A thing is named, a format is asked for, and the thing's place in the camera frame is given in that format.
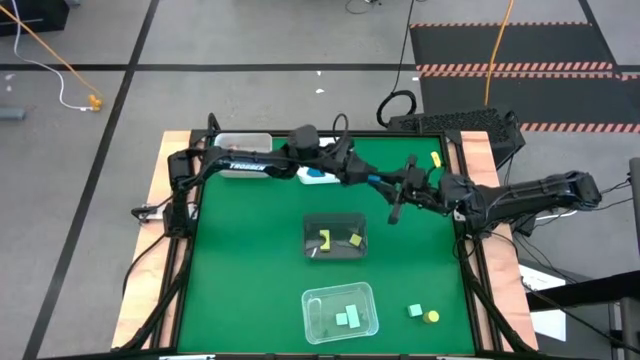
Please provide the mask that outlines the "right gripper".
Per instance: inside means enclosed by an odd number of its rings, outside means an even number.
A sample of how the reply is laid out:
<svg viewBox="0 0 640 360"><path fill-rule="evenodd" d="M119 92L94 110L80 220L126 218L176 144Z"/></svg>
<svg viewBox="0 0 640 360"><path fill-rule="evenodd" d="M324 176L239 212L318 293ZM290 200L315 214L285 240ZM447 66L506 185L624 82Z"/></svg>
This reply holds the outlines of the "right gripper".
<svg viewBox="0 0 640 360"><path fill-rule="evenodd" d="M386 183L376 183L375 189L392 205L388 217L389 224L398 223L404 204L411 204L441 215L445 213L443 203L437 198L438 190L429 183L430 174L430 170L417 166L417 156L413 154L408 157L402 169L380 173L381 180Z"/></svg>

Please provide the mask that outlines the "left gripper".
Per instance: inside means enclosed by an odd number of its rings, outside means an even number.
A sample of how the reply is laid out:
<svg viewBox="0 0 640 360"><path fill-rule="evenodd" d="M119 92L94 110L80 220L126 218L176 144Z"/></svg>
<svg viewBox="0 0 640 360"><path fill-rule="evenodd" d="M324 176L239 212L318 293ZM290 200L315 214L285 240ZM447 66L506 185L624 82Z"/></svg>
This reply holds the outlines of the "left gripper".
<svg viewBox="0 0 640 360"><path fill-rule="evenodd" d="M339 163L336 177L342 184L373 184L376 168L364 162L354 150L339 150L335 155Z"/></svg>

